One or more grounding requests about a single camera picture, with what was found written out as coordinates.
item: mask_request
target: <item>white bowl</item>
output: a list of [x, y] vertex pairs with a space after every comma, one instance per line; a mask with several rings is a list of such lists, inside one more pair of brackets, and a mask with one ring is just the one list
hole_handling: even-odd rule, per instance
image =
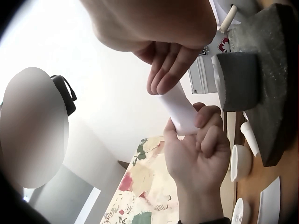
[[231, 152], [231, 181], [236, 182], [246, 177], [251, 169], [250, 150], [243, 145], [234, 145]]
[[251, 209], [249, 203], [242, 198], [236, 202], [231, 224], [248, 224]]

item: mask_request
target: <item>white porcelain dish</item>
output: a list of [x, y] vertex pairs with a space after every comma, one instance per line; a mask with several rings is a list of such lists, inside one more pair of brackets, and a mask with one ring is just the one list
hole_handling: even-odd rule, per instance
[[249, 203], [242, 198], [236, 202], [231, 224], [248, 224], [251, 209]]

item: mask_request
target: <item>finger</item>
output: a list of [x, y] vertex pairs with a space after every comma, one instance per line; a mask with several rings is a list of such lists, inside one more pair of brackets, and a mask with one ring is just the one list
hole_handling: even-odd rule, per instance
[[195, 127], [204, 127], [215, 113], [218, 115], [221, 114], [221, 110], [218, 106], [202, 107], [195, 117]]
[[169, 72], [159, 82], [157, 86], [158, 94], [163, 95], [171, 90], [187, 72], [200, 52], [201, 50], [189, 49], [182, 46]]
[[195, 103], [193, 104], [193, 107], [195, 108], [195, 110], [198, 112], [201, 108], [203, 108], [205, 106], [204, 103]]
[[145, 63], [151, 65], [155, 56], [155, 42], [152, 41], [146, 48], [133, 51], [132, 53]]
[[210, 158], [216, 151], [230, 155], [230, 144], [226, 134], [218, 126], [211, 126], [201, 143], [201, 151], [205, 158]]
[[178, 53], [180, 51], [182, 45], [177, 44], [177, 43], [171, 43], [170, 44], [170, 49], [168, 52], [168, 55], [165, 58], [165, 61], [163, 62], [163, 65], [161, 66], [160, 70], [158, 73], [155, 75], [152, 84], [151, 84], [151, 91], [156, 92], [157, 91], [157, 86], [161, 79], [167, 74], [169, 69], [172, 67], [173, 63], [176, 60], [176, 57], [178, 56]]
[[165, 143], [178, 140], [178, 136], [176, 134], [176, 128], [171, 120], [171, 118], [168, 120], [166, 127], [164, 129], [164, 140]]
[[223, 127], [222, 119], [219, 116], [219, 114], [217, 114], [217, 113], [213, 114], [211, 119], [207, 122], [207, 124], [204, 127], [198, 129], [197, 135], [196, 135], [196, 146], [195, 146], [195, 149], [197, 151], [201, 151], [201, 148], [200, 148], [201, 143], [202, 143], [203, 139], [205, 138], [205, 136], [211, 126], [217, 126], [219, 128]]
[[147, 91], [151, 95], [158, 94], [156, 90], [154, 91], [151, 90], [151, 84], [165, 61], [165, 58], [169, 52], [169, 47], [170, 47], [170, 43], [165, 43], [165, 42], [155, 43], [155, 56], [153, 58], [151, 71], [149, 73], [149, 77], [147, 80]]

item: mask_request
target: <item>blurred region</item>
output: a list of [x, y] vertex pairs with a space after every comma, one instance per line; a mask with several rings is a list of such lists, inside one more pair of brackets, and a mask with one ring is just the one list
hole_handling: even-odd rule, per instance
[[43, 70], [30, 67], [9, 82], [3, 99], [0, 140], [7, 173], [25, 188], [38, 188], [59, 170], [68, 141], [63, 99]]

